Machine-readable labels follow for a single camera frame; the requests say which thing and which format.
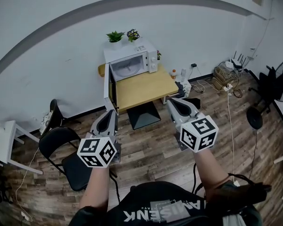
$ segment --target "green plant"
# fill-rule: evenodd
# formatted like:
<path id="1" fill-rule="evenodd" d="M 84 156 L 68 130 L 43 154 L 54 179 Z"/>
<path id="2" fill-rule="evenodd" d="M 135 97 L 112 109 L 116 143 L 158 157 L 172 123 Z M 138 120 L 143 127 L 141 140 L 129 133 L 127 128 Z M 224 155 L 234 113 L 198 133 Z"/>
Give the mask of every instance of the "green plant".
<path id="1" fill-rule="evenodd" d="M 112 32 L 112 33 L 108 33 L 107 36 L 109 38 L 109 42 L 110 43 L 115 43 L 118 42 L 122 39 L 122 36 L 124 35 L 124 32 Z"/>
<path id="2" fill-rule="evenodd" d="M 159 50 L 157 50 L 157 60 L 160 60 L 160 56 L 161 56 L 161 53 Z"/>
<path id="3" fill-rule="evenodd" d="M 140 35 L 138 34 L 137 31 L 135 31 L 135 29 L 131 29 L 130 31 L 127 32 L 127 36 L 128 36 L 128 40 L 130 42 L 133 42 L 134 40 L 137 40 Z"/>

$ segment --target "black and white cube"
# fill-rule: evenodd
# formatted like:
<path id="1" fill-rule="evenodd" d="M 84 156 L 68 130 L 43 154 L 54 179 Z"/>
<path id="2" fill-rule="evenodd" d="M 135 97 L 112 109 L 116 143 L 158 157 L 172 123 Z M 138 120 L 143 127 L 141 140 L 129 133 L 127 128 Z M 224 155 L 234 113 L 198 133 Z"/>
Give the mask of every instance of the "black and white cube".
<path id="1" fill-rule="evenodd" d="M 180 141 L 196 153 L 213 146 L 218 131 L 218 126 L 208 115 L 204 118 L 182 124 Z"/>
<path id="2" fill-rule="evenodd" d="M 106 168 L 117 153 L 109 137 L 82 139 L 77 155 L 90 168 Z"/>

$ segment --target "person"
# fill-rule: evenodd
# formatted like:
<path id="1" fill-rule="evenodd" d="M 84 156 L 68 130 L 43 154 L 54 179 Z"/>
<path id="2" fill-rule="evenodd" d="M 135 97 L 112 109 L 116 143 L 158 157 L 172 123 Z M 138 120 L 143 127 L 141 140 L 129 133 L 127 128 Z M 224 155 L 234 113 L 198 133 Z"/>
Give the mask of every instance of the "person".
<path id="1" fill-rule="evenodd" d="M 109 168 L 94 168 L 69 226 L 260 226 L 260 214 L 251 205 L 236 215 L 211 218 L 206 203 L 218 188 L 235 187 L 209 149 L 194 153 L 206 200 L 168 182 L 148 182 L 131 188 L 129 194 L 107 212 Z"/>

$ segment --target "chair seat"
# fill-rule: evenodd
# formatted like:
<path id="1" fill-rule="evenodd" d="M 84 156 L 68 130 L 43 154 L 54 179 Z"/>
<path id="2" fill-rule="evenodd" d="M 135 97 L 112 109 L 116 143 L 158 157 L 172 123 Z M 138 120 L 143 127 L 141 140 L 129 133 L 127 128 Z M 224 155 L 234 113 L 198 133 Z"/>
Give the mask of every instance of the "chair seat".
<path id="1" fill-rule="evenodd" d="M 92 168 L 87 167 L 76 152 L 62 160 L 64 172 L 74 191 L 81 191 L 87 187 Z"/>

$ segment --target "open microwave door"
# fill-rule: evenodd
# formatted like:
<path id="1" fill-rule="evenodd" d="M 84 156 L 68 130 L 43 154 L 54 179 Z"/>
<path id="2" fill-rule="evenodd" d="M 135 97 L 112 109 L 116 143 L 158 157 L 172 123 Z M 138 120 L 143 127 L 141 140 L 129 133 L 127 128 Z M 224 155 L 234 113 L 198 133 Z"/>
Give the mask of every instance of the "open microwave door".
<path id="1" fill-rule="evenodd" d="M 117 82 L 111 71 L 110 64 L 105 65 L 104 99 L 106 110 L 115 110 L 118 114 Z"/>

